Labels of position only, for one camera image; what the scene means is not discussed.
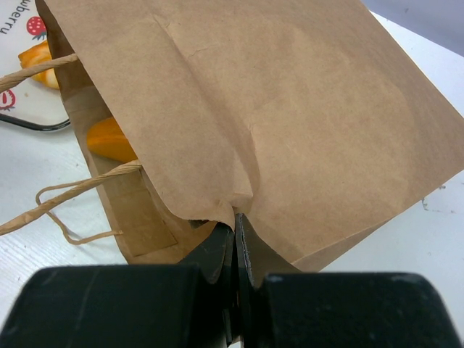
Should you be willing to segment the orange fake bread loaf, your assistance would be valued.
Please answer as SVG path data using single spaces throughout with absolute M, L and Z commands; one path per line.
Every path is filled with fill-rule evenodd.
M 86 135 L 86 144 L 91 153 L 111 160 L 127 163 L 138 159 L 113 117 L 92 125 Z

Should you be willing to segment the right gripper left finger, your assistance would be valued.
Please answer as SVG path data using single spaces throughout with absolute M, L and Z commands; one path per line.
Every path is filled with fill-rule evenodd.
M 172 265 L 44 268 L 1 330 L 3 347 L 227 347 L 233 231 L 217 224 Z

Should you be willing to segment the brown paper bag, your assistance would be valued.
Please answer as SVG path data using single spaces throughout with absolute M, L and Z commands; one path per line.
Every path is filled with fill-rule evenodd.
M 38 1 L 129 263 L 244 213 L 320 270 L 463 170 L 463 117 L 360 1 Z M 116 119 L 138 159 L 88 150 Z

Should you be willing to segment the braided fake bread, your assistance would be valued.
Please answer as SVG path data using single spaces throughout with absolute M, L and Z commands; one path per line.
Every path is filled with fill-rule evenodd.
M 51 52 L 49 49 L 48 41 L 45 40 L 40 44 L 37 44 L 30 49 L 20 53 L 18 55 L 21 68 L 29 68 L 44 62 L 51 61 Z M 55 90 L 59 89 L 59 84 L 54 72 L 54 69 L 44 70 L 35 74 L 32 79 L 41 83 L 45 87 L 52 88 Z

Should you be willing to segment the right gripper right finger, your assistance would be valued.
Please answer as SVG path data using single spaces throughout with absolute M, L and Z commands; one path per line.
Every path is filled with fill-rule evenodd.
M 243 347 L 461 347 L 436 289 L 416 273 L 303 273 L 246 215 L 235 224 Z

